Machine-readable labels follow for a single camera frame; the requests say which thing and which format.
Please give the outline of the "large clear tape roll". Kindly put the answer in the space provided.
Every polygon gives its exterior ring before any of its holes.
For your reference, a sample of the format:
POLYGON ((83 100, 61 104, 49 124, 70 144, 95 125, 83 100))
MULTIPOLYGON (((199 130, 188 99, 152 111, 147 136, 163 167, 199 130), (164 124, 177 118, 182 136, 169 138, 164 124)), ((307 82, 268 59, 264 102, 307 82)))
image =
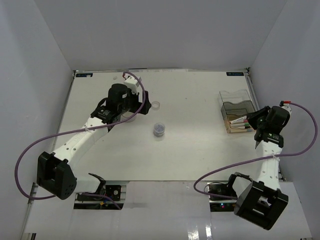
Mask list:
POLYGON ((125 117, 124 115, 121 116, 121 121, 124 121, 126 123, 131 123, 133 121, 135 121, 137 118, 137 116, 135 115, 134 117, 125 117))

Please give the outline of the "small clear tape roll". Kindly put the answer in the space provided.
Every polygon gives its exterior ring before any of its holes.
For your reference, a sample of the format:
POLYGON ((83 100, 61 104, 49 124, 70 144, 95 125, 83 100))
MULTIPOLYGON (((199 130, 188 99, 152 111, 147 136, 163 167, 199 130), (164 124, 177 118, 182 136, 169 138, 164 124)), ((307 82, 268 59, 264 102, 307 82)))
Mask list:
POLYGON ((161 107, 161 104, 160 104, 160 102, 158 102, 158 101, 153 101, 153 102, 151 103, 151 108, 152 108, 154 111, 159 110, 160 107, 161 107))

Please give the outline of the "clear cup of paperclips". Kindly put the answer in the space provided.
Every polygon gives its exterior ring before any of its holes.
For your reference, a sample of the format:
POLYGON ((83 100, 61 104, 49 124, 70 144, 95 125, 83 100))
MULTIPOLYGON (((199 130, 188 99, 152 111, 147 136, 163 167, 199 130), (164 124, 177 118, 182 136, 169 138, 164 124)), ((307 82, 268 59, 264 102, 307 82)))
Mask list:
POLYGON ((153 126, 153 135, 158 138, 162 137, 165 134, 165 129, 166 126, 163 123, 157 122, 153 126))

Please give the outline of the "black capped white marker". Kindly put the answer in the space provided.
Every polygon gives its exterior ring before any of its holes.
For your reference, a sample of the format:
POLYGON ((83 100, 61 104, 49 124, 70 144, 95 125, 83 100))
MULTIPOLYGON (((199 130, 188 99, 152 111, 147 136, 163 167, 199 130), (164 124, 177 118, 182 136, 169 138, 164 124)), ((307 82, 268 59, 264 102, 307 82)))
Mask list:
POLYGON ((252 128, 236 128, 236 129, 232 129, 231 132, 234 132, 234 133, 242 133, 242 132, 252 132, 253 129, 252 128))

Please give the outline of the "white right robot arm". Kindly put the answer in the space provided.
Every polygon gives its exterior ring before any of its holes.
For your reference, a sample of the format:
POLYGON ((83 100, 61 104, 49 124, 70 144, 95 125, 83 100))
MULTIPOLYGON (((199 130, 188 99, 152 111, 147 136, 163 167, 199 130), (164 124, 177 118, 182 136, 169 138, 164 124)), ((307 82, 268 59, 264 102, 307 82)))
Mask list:
POLYGON ((247 114, 249 125, 255 130, 256 155, 262 158, 254 175, 231 174, 226 195, 236 200, 234 214, 264 230, 270 230, 289 203, 279 182, 279 154, 284 146, 281 131, 289 122, 292 109, 288 104, 266 106, 247 114))

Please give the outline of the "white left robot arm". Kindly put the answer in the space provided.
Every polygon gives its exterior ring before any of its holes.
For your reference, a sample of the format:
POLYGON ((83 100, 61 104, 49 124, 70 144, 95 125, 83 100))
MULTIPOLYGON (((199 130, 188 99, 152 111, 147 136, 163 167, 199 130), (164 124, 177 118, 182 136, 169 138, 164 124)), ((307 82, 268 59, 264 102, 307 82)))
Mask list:
POLYGON ((149 93, 139 93, 122 83, 115 83, 90 114, 81 131, 73 135, 53 152, 43 152, 38 157, 36 183, 61 200, 73 193, 89 193, 99 200, 105 196, 106 181, 94 174, 76 176, 76 164, 87 151, 103 136, 120 123, 121 116, 127 112, 146 115, 151 108, 149 93))

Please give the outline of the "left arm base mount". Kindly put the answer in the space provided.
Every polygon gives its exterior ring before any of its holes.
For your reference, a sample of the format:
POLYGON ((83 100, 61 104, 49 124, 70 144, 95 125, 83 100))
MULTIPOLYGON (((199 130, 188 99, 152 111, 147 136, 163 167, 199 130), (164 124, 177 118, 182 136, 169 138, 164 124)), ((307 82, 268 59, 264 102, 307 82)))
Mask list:
POLYGON ((75 210, 121 210, 126 199, 125 185, 106 185, 101 195, 109 197, 112 201, 105 197, 96 197, 77 194, 73 208, 75 210))

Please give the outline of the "green capped white marker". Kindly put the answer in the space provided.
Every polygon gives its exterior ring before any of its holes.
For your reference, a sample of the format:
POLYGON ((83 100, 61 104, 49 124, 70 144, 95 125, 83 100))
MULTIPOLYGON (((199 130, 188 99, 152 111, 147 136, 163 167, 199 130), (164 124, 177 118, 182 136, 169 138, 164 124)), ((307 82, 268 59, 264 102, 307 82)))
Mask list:
POLYGON ((247 127, 247 126, 250 126, 250 124, 248 122, 238 122, 238 123, 230 124, 230 126, 232 128, 235 128, 235 127, 247 127))

